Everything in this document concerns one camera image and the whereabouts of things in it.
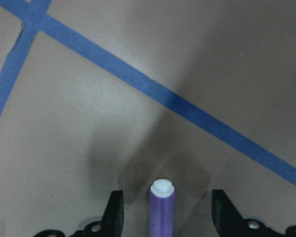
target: purple cylinder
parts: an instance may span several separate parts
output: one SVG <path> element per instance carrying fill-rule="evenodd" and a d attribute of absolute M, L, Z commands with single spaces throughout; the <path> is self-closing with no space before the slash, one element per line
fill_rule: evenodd
<path fill-rule="evenodd" d="M 173 237 L 174 197 L 169 180 L 154 181 L 150 188 L 150 237 Z"/>

